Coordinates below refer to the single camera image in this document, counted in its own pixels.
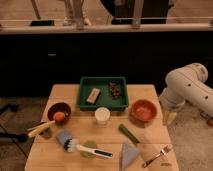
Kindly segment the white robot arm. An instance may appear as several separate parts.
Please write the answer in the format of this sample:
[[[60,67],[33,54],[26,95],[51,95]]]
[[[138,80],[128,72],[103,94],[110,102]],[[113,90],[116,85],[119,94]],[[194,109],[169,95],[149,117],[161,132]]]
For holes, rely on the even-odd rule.
[[[192,63],[170,71],[165,77],[166,87],[159,96],[164,110],[174,111],[189,101],[213,117],[213,88],[205,84],[206,67]]]

